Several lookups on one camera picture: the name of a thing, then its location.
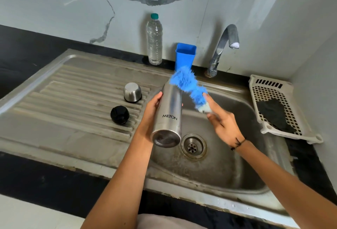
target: blue cup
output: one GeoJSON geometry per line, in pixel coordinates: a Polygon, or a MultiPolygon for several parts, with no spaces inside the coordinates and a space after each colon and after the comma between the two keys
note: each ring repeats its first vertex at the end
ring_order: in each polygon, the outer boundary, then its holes
{"type": "Polygon", "coordinates": [[[176,65],[175,70],[183,66],[187,66],[189,69],[192,67],[194,57],[196,56],[196,46],[178,43],[176,49],[176,65]]]}

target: person's left arm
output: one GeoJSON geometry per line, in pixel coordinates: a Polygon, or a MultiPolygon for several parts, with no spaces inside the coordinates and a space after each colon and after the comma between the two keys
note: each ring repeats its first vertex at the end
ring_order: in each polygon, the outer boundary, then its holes
{"type": "Polygon", "coordinates": [[[146,170],[152,151],[150,133],[162,92],[148,102],[144,116],[114,176],[81,229],[135,229],[146,170]]]}

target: person's right hand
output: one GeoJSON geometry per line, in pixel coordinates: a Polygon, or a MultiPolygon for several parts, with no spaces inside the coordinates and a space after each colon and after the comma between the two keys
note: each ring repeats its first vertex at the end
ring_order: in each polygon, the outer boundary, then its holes
{"type": "Polygon", "coordinates": [[[242,142],[245,138],[242,135],[236,121],[234,114],[222,109],[213,99],[206,93],[203,93],[212,111],[217,114],[207,114],[208,120],[214,127],[217,135],[231,147],[236,147],[237,142],[242,142]]]}

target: faucet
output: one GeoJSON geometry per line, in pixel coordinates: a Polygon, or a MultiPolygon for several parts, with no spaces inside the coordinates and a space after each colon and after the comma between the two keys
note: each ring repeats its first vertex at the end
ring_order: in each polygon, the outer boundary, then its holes
{"type": "Polygon", "coordinates": [[[215,49],[214,55],[210,60],[210,66],[205,72],[206,77],[212,78],[215,77],[218,73],[217,68],[219,64],[219,59],[228,40],[230,48],[239,49],[239,34],[235,24],[229,24],[227,28],[223,31],[218,46],[215,49]]]}

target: black countertop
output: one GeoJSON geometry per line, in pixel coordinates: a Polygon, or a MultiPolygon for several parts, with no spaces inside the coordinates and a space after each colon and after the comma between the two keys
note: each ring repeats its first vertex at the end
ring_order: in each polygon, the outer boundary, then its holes
{"type": "MultiPolygon", "coordinates": [[[[67,49],[149,65],[148,58],[98,45],[0,25],[0,98],[67,49]]],[[[174,62],[156,66],[174,70],[174,62]]],[[[196,75],[205,68],[192,67],[196,75]]],[[[219,71],[217,81],[248,87],[249,78],[219,71]]],[[[337,205],[337,195],[312,145],[286,139],[299,179],[337,205]]],[[[0,152],[0,194],[85,218],[108,183],[102,177],[69,171],[0,152]]],[[[158,193],[143,191],[139,213],[186,219],[206,228],[279,228],[158,193]]]]}

